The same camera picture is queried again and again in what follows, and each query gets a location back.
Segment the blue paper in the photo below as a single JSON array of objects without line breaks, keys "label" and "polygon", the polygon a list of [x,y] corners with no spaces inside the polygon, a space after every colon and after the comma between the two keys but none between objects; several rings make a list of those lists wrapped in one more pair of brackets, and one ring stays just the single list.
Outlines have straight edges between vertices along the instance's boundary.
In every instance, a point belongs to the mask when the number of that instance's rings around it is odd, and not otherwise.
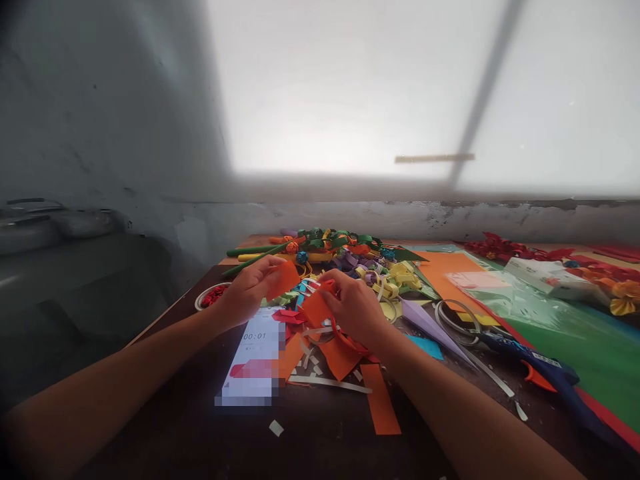
[{"label": "blue paper", "polygon": [[433,358],[437,360],[444,360],[442,352],[440,351],[440,346],[437,344],[437,342],[420,337],[414,337],[413,335],[407,336],[412,342],[414,342],[418,347],[430,354],[430,356],[432,356]]}]

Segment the white paper strip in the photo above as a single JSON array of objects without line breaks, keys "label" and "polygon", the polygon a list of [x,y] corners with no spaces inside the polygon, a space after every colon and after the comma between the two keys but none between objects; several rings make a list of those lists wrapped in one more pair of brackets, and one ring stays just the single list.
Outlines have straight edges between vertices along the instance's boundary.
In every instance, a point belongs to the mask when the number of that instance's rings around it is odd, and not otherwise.
[{"label": "white paper strip", "polygon": [[272,421],[269,425],[269,430],[273,432],[276,437],[279,437],[282,432],[284,432],[284,428],[280,425],[276,420]]},{"label": "white paper strip", "polygon": [[348,390],[354,390],[360,393],[371,393],[373,390],[360,387],[358,385],[354,385],[352,383],[347,382],[338,382],[337,380],[329,380],[318,377],[301,377],[300,375],[289,377],[289,381],[294,381],[298,383],[316,383],[318,385],[328,385],[330,387],[340,387]]}]

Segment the green paper stick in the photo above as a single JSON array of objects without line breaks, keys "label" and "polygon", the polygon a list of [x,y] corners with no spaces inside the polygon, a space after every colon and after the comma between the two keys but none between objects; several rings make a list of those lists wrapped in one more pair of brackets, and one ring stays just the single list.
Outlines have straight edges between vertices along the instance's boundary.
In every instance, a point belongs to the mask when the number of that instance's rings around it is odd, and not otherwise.
[{"label": "green paper stick", "polygon": [[246,253],[264,253],[269,250],[273,250],[275,245],[262,245],[260,247],[247,247],[243,249],[233,249],[227,250],[228,257],[239,257],[240,255],[244,255]]},{"label": "green paper stick", "polygon": [[287,245],[290,244],[293,240],[288,241],[286,243],[282,243],[281,245],[276,245],[274,248],[272,248],[271,250],[269,250],[268,252],[264,252],[262,255],[258,255],[256,258],[251,259],[251,260],[247,260],[244,263],[241,263],[240,265],[235,266],[232,269],[227,270],[226,272],[224,272],[222,274],[222,278],[226,278],[226,277],[230,277],[232,275],[235,275],[236,273],[238,273],[239,271],[241,271],[243,268],[250,266],[252,263],[257,262],[258,260],[260,260],[262,257],[266,257],[267,255],[275,255],[276,253],[280,253],[282,252],[282,250],[284,250],[285,248],[287,248]]}]

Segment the yellow paper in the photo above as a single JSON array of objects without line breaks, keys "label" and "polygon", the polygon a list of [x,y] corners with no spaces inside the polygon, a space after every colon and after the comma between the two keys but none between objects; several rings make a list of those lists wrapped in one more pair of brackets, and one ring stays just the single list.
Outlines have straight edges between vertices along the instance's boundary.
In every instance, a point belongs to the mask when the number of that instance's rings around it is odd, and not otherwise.
[{"label": "yellow paper", "polygon": [[[471,316],[468,313],[462,313],[462,312],[456,312],[458,314],[458,317],[460,317],[460,320],[462,321],[468,321],[470,323],[473,322],[473,320],[471,320]],[[496,326],[500,326],[500,324],[496,321],[495,318],[493,318],[490,315],[476,315],[475,316],[478,319],[478,322],[480,323],[480,325],[496,325]]]}]

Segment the orange paper sheet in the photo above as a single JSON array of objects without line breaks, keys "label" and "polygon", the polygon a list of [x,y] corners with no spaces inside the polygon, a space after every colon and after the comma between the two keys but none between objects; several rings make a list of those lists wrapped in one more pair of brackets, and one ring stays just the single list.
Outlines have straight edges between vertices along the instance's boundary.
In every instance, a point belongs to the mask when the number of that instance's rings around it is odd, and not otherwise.
[{"label": "orange paper sheet", "polygon": [[[484,272],[484,268],[471,260],[463,252],[442,253],[442,252],[416,252],[428,263],[420,265],[420,271],[432,284],[433,288],[444,299],[458,300],[468,306],[469,310],[475,314],[486,315],[486,312],[477,306],[476,302],[452,284],[445,274],[457,272]],[[464,309],[455,303],[447,304],[455,311],[464,312]]]},{"label": "orange paper sheet", "polygon": [[331,373],[338,381],[342,381],[362,358],[358,352],[336,338],[329,342],[321,343],[320,350],[322,350],[327,359]]},{"label": "orange paper sheet", "polygon": [[308,296],[298,310],[302,310],[302,313],[309,320],[309,323],[313,325],[313,328],[322,327],[323,320],[331,316],[331,310],[329,310],[324,298],[322,298],[319,289]]},{"label": "orange paper sheet", "polygon": [[365,387],[373,390],[367,395],[369,399],[369,408],[371,409],[371,417],[373,418],[373,426],[376,435],[400,435],[400,425],[395,417],[395,412],[389,398],[389,392],[382,378],[380,366],[376,363],[372,365],[360,365],[362,378],[365,381]]},{"label": "orange paper sheet", "polygon": [[292,261],[288,261],[274,267],[269,272],[269,275],[278,275],[279,277],[278,282],[267,292],[267,301],[271,301],[274,298],[279,297],[300,283],[300,275],[298,275],[298,270],[296,270],[295,264]]},{"label": "orange paper sheet", "polygon": [[[306,346],[309,346],[306,339],[303,341]],[[303,354],[302,345],[300,345],[300,334],[296,333],[292,336],[291,340],[289,340],[285,350],[281,351],[278,355],[278,378],[288,379]]]}]

